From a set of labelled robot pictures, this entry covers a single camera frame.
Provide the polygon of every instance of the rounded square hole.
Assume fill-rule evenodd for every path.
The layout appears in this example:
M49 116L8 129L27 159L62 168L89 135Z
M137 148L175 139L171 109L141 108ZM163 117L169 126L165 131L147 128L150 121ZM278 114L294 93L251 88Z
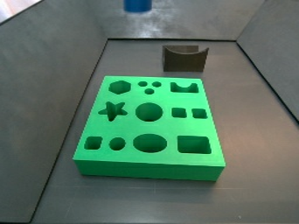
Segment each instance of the rounded square hole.
M187 117L186 108L173 108L173 117L186 118Z
M207 118L206 109L203 109L203 108L194 108L191 110L191 112L193 112L193 117L194 118L199 118L199 119L206 119Z
M102 145L102 141L103 141L103 137L102 136L90 136L87 138L86 144L85 144L85 149L86 150L98 150L101 148Z
M211 143L206 136L178 136L181 153L211 154Z

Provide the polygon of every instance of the circular hole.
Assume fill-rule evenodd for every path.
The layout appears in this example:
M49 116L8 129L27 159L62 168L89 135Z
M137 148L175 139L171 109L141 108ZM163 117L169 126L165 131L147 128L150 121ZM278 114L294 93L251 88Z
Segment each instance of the circular hole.
M127 142L126 142L125 138L117 137L110 141L109 146L110 146L111 150L121 151L125 149L126 145L127 145Z
M155 91L154 91L151 88L149 88L145 92L146 92L149 95L151 95Z
M146 87L146 86L147 86L147 82L146 82L146 81L139 81L138 85L139 85L141 87Z
M167 141L162 136L145 134L135 138L134 146L139 151L154 153L166 148Z
M162 82L161 81L155 81L153 85L154 85L154 87L159 88L162 86Z
M163 109L159 105L149 102L138 106L135 110L137 117L145 122L154 122L163 116Z

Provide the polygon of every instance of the dark gray block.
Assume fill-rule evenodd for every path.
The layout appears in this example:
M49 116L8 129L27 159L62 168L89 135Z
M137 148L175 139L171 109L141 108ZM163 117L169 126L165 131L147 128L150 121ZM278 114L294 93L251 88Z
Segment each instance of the dark gray block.
M106 42L81 0L43 1L0 26L0 221L33 218Z
M299 1L269 0L238 43L299 120Z
M165 45L210 47L205 73L165 73ZM105 75L203 79L227 161L217 183L81 176L71 158ZM298 145L298 125L237 43L109 41L33 222L298 223Z
M199 51L197 45L163 46L163 70L166 72L203 72L210 48Z
M265 0L154 0L147 13L127 13L123 0L89 0L113 39L237 40Z

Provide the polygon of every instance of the green foam block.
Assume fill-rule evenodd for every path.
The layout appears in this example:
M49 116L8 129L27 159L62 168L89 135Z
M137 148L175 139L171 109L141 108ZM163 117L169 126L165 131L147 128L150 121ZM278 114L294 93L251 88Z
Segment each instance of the green foam block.
M202 80L107 76L74 160L85 175L215 181L226 161Z

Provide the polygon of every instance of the dark gray arch block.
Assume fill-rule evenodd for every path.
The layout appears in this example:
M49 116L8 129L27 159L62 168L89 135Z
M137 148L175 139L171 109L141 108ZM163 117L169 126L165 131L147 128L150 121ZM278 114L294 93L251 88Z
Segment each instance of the dark gray arch block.
M0 26L0 222L29 222L107 38L81 0Z
M299 120L299 1L269 0L238 43Z
M166 72L203 72L210 48L198 45L165 45L163 70Z

